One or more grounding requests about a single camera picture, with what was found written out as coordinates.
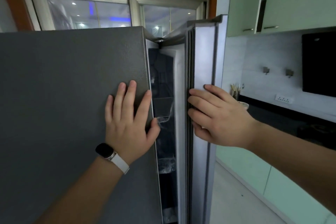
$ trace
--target smartwatch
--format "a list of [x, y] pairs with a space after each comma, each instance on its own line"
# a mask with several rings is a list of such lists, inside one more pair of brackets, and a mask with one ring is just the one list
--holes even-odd
[[104, 159], [113, 162], [124, 174], [129, 170], [128, 164], [106, 143], [101, 143], [96, 147], [96, 153]]

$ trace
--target watch strap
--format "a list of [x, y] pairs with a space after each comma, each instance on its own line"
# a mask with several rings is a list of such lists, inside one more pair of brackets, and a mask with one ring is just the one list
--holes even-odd
[[113, 162], [124, 174], [129, 170], [128, 164], [116, 153], [113, 158], [110, 160]]

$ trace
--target power socket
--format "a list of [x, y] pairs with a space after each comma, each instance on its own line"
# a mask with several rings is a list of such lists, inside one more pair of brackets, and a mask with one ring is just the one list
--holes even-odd
[[290, 104], [290, 105], [294, 102], [293, 97], [286, 97], [286, 96], [280, 95], [280, 94], [276, 94], [275, 100], [283, 102], [283, 103], [287, 103], [287, 104]]

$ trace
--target black watch face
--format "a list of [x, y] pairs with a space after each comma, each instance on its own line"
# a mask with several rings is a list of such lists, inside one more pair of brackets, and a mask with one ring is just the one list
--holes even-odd
[[96, 147], [96, 153], [103, 158], [109, 158], [113, 154], [113, 148], [106, 143], [101, 143]]

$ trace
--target blue light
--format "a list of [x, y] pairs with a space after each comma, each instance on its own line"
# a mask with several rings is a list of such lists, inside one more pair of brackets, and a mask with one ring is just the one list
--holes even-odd
[[89, 2], [89, 9], [90, 9], [90, 14], [93, 15], [94, 14], [94, 3], [93, 2]]
[[110, 21], [131, 22], [131, 18], [125, 18], [125, 17], [110, 17]]

